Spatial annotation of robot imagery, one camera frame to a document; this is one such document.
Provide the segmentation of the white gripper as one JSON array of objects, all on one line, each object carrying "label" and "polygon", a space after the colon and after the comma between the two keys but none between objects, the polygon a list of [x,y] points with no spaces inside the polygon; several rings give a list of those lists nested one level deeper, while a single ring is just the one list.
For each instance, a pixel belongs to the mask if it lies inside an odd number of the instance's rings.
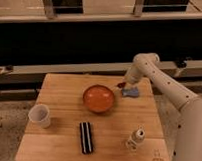
[{"label": "white gripper", "polygon": [[141,71],[134,65],[132,65],[126,72],[124,81],[126,84],[134,85],[138,83],[144,75]]}]

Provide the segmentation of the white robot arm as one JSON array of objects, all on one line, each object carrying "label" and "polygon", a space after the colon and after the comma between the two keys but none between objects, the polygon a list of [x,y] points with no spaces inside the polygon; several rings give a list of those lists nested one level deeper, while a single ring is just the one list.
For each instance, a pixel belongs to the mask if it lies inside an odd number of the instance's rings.
[{"label": "white robot arm", "polygon": [[158,62],[156,53],[138,53],[124,81],[134,85],[146,76],[180,112],[172,161],[202,161],[202,97],[160,70]]}]

